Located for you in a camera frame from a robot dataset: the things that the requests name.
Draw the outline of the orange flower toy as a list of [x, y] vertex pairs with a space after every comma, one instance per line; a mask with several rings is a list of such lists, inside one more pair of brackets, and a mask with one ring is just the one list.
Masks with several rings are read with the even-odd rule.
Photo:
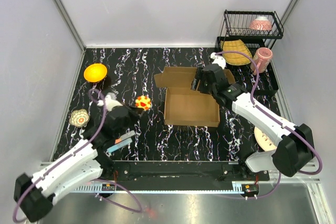
[[146, 95], [141, 95], [136, 98], [135, 106], [145, 111], [149, 110], [152, 106], [151, 99]]

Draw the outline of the brown cardboard box sheet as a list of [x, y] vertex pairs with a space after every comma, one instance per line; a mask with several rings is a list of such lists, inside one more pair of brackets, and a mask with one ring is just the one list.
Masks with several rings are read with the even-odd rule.
[[195, 67], [166, 66], [154, 75], [156, 87], [166, 89], [166, 125], [218, 127], [219, 105], [211, 95], [191, 89], [195, 74]]

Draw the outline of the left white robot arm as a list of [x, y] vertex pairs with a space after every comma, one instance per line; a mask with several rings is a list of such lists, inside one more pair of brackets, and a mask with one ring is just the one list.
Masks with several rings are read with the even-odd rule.
[[143, 109], [128, 105], [117, 105], [111, 111], [104, 108], [100, 124], [89, 120], [82, 138], [63, 156], [33, 175], [23, 173], [17, 177], [13, 222], [20, 222], [17, 219], [19, 210], [30, 222], [41, 220], [58, 201], [80, 185], [114, 177], [113, 162], [106, 152], [131, 138], [126, 130], [143, 113]]

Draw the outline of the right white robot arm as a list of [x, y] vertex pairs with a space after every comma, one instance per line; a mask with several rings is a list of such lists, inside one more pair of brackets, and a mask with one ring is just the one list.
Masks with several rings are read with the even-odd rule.
[[275, 150], [249, 155], [238, 167], [242, 179], [250, 180], [257, 172], [271, 169], [292, 177], [315, 157], [310, 127], [286, 121], [255, 100], [241, 85], [229, 84], [218, 64], [197, 68], [191, 89], [211, 95], [220, 106], [247, 119], [276, 146]]

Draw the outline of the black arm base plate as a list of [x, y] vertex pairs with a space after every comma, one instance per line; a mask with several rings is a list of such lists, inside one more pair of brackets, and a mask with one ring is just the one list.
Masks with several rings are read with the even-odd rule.
[[239, 162], [113, 161], [101, 179], [116, 179], [128, 190], [230, 190], [232, 182], [268, 182], [266, 171], [249, 172]]

